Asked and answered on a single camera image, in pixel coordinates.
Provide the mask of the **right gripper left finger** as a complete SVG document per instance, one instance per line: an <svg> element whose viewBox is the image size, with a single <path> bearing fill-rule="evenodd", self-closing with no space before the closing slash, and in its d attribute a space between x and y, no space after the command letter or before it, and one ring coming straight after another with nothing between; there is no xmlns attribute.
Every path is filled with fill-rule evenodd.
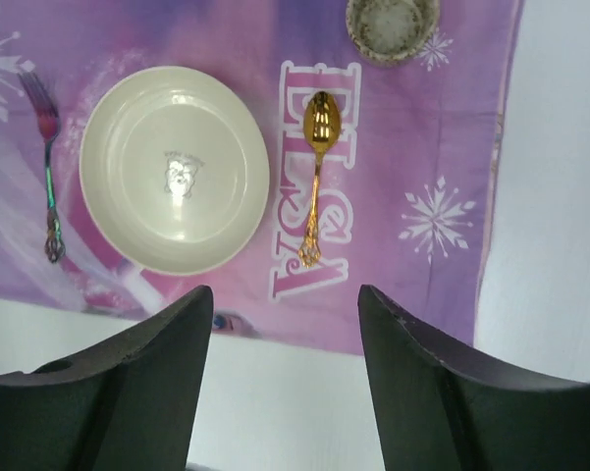
<svg viewBox="0 0 590 471"><path fill-rule="evenodd" d="M0 375L0 470L183 470L213 292L30 372Z"/></svg>

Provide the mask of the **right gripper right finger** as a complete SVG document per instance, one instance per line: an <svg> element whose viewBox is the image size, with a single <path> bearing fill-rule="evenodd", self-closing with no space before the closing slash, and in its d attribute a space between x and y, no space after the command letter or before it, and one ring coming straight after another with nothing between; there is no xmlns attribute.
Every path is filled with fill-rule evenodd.
<svg viewBox="0 0 590 471"><path fill-rule="evenodd" d="M379 289L357 301L388 470L590 470L590 383L509 364Z"/></svg>

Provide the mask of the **cream round plate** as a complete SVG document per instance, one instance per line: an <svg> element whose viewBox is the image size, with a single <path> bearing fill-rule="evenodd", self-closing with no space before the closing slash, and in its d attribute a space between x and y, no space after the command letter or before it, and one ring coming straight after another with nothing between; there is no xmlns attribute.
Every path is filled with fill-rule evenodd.
<svg viewBox="0 0 590 471"><path fill-rule="evenodd" d="M144 69L94 107L80 187L97 229L147 270L192 276L236 256L266 208L270 168L258 124L210 75Z"/></svg>

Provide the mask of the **purple Elsa cloth placemat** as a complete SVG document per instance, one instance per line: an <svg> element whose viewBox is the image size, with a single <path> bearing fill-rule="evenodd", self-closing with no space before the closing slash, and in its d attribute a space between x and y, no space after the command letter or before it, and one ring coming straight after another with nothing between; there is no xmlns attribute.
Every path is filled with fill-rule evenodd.
<svg viewBox="0 0 590 471"><path fill-rule="evenodd" d="M0 298L132 320L209 285L219 327L359 353L361 285L472 342L492 213L497 132L523 5L445 1L417 56L378 68L349 39L342 1L0 1ZM123 258L84 205L80 142L100 97L152 66L225 83L271 163L263 220L219 269L168 277ZM52 175L66 253L44 252L44 143L18 74L35 72L61 132ZM320 260L298 258L315 155L303 116L331 93L342 131L323 159Z"/></svg>

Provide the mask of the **iridescent metal fork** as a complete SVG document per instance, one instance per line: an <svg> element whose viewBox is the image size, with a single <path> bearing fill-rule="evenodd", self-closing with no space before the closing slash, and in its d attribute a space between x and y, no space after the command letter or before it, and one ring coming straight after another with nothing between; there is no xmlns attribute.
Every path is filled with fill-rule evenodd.
<svg viewBox="0 0 590 471"><path fill-rule="evenodd" d="M18 74L18 79L32 106L37 127L44 143L44 177L47 201L47 231L44 252L48 261L56 264L66 253L61 221L57 210L51 165L52 146L61 132L59 110L55 99L35 72Z"/></svg>

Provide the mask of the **gold metal spoon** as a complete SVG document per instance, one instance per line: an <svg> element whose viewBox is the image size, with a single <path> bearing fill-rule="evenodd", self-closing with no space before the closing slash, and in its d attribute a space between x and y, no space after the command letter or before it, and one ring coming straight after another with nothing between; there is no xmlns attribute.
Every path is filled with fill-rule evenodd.
<svg viewBox="0 0 590 471"><path fill-rule="evenodd" d="M325 155L340 138L341 113L334 96L327 91L317 91L309 100L303 116L303 134L315 155L315 169L303 241L298 258L305 268L313 267L321 257L318 245L318 199L321 169Z"/></svg>

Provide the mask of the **small glass cup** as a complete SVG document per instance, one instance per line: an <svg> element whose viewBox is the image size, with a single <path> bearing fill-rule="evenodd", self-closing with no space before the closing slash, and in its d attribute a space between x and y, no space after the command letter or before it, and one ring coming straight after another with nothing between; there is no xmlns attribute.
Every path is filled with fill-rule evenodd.
<svg viewBox="0 0 590 471"><path fill-rule="evenodd" d="M421 50L438 26L440 14L439 0L348 0L346 27L361 56L391 67Z"/></svg>

